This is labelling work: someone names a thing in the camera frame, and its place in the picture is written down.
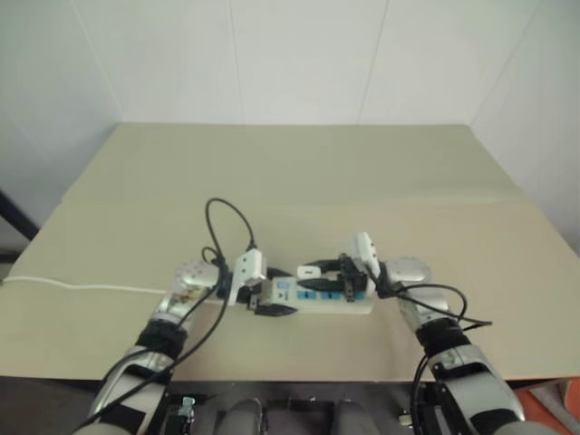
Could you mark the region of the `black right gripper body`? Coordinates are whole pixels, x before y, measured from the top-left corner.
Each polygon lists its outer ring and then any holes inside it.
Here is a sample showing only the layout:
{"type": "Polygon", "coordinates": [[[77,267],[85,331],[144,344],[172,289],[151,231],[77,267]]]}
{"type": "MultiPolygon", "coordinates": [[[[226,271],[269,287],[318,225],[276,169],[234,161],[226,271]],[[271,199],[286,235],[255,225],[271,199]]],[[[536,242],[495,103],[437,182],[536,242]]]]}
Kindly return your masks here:
{"type": "Polygon", "coordinates": [[[367,268],[360,258],[340,254],[339,277],[343,282],[343,293],[348,303],[354,303],[358,295],[366,292],[368,284],[367,268]]]}

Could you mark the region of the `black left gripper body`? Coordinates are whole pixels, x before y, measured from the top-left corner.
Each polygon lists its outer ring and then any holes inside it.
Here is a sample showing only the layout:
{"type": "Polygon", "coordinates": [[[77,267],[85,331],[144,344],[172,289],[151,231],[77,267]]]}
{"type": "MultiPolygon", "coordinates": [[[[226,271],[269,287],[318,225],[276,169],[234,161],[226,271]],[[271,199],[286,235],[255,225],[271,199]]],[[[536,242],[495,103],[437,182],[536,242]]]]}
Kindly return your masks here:
{"type": "Polygon", "coordinates": [[[252,286],[245,285],[238,291],[238,303],[243,305],[247,310],[255,311],[270,289],[270,281],[264,281],[252,286]]]}

